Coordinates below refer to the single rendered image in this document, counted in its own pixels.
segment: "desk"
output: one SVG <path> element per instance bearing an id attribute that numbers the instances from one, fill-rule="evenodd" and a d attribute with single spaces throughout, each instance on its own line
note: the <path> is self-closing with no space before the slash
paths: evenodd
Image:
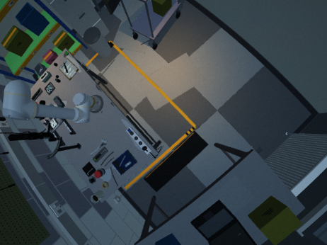
<path id="1" fill-rule="evenodd" d="M 117 106 L 106 96 L 106 94 L 97 88 L 96 83 L 82 69 L 73 56 L 71 54 L 67 55 L 66 57 L 64 56 L 65 51 L 67 50 L 64 50 L 47 69 L 47 71 L 51 73 L 52 77 L 46 83 L 41 82 L 41 80 L 37 80 L 31 89 L 31 93 L 33 95 L 38 89 L 42 89 L 42 93 L 38 97 L 37 101 L 44 100 L 46 105 L 55 105 L 53 98 L 55 96 L 59 96 L 63 101 L 67 102 L 65 108 L 71 109 L 75 108 L 73 97 L 77 93 L 85 93 L 89 96 L 97 95 L 103 99 L 102 110 L 98 113 L 90 113 L 90 121 L 88 123 L 75 123 L 72 120 L 68 120 L 68 123 L 76 132 L 75 135 L 70 135 L 64 124 L 57 129 L 57 132 L 67 146 L 75 145 L 77 143 L 81 145 L 81 149 L 70 149 L 63 151 L 62 153 L 71 163 L 71 165 L 74 166 L 77 173 L 79 173 L 80 177 L 87 183 L 89 188 L 94 193 L 98 190 L 103 191 L 105 195 L 104 198 L 101 199 L 101 202 L 103 202 L 119 187 L 125 186 L 127 181 L 132 179 L 133 175 L 135 175 L 136 172 L 138 172 L 144 165 L 148 165 L 154 160 L 153 156 L 146 154 L 126 132 L 128 127 L 131 127 L 138 134 L 139 138 L 148 146 L 148 149 L 151 150 L 154 155 L 156 155 L 156 150 L 146 141 L 146 139 L 143 138 L 141 133 L 139 133 L 137 129 L 133 127 L 133 125 L 127 120 Z M 68 80 L 68 78 L 66 78 L 65 75 L 59 70 L 67 58 L 79 69 L 71 80 Z M 55 81 L 56 75 L 59 76 L 59 79 L 61 80 L 60 83 Z M 45 91 L 45 87 L 50 82 L 54 85 L 55 89 L 50 95 L 48 95 Z M 102 139 L 108 141 L 105 145 L 108 153 L 106 153 L 106 155 L 104 155 L 103 158 L 96 163 L 92 158 L 97 153 L 91 155 L 91 152 L 100 146 Z M 129 150 L 131 155 L 137 160 L 137 163 L 125 173 L 120 175 L 115 170 L 112 162 L 127 150 Z M 102 164 L 103 160 L 111 152 L 113 153 L 105 160 L 105 163 Z M 113 160 L 110 161 L 110 163 L 105 167 L 107 162 L 112 158 Z M 96 170 L 101 168 L 107 170 L 106 174 L 103 176 L 104 178 L 108 178 L 106 175 L 110 174 L 109 168 L 112 167 L 112 173 L 117 181 L 117 184 L 113 178 L 108 181 L 109 187 L 106 189 L 101 187 L 103 182 L 102 179 L 96 179 L 96 182 L 91 184 L 88 181 L 88 176 L 82 169 L 88 162 L 91 162 Z"/>

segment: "metal cart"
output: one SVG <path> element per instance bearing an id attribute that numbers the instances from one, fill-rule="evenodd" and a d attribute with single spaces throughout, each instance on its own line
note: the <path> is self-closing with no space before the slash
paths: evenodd
<path id="1" fill-rule="evenodd" d="M 170 29 L 170 27 L 175 23 L 175 19 L 172 16 L 175 16 L 176 19 L 180 17 L 180 9 L 185 0 L 172 0 L 173 5 L 166 13 L 165 16 L 160 16 L 159 14 L 154 13 L 152 8 L 151 0 L 139 0 L 145 3 L 145 8 L 138 15 L 137 19 L 132 23 L 130 17 L 127 14 L 125 5 L 121 0 L 122 7 L 126 13 L 127 19 L 130 22 L 130 28 L 133 31 L 133 38 L 137 39 L 138 34 L 142 34 L 149 39 L 150 46 L 155 50 L 158 46 L 158 42 L 162 38 L 166 32 L 164 29 Z"/>

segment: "red button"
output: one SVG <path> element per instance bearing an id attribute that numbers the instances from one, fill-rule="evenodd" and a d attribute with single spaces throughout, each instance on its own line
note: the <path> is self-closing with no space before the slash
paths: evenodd
<path id="1" fill-rule="evenodd" d="M 96 178 L 100 178 L 102 176 L 102 173 L 101 171 L 97 170 L 95 173 L 94 173 L 94 177 Z"/>

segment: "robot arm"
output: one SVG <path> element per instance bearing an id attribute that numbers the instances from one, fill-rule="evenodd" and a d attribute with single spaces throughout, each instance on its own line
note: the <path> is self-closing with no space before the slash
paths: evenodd
<path id="1" fill-rule="evenodd" d="M 2 114 L 6 118 L 29 120 L 30 118 L 62 118 L 70 119 L 76 123 L 88 123 L 90 108 L 94 99 L 84 93 L 77 93 L 73 102 L 74 109 L 39 105 L 30 99 L 30 87 L 21 80 L 9 82 L 4 89 Z"/>

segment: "green box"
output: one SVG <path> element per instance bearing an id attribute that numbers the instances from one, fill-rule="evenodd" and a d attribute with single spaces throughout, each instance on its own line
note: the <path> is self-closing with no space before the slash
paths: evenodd
<path id="1" fill-rule="evenodd" d="M 71 37 L 69 37 L 68 34 L 65 33 L 63 30 L 52 42 L 61 51 L 63 51 L 65 48 L 69 50 L 70 47 L 75 43 L 75 41 Z"/>
<path id="2" fill-rule="evenodd" d="M 33 39 L 27 33 L 13 25 L 1 44 L 9 52 L 22 57 L 32 42 Z"/>
<path id="3" fill-rule="evenodd" d="M 279 244 L 302 224 L 285 204 L 273 196 L 252 211 L 248 217 L 274 245 Z"/>
<path id="4" fill-rule="evenodd" d="M 172 0 L 152 0 L 154 13 L 157 13 L 160 16 L 165 16 L 169 9 L 171 9 L 172 5 Z"/>

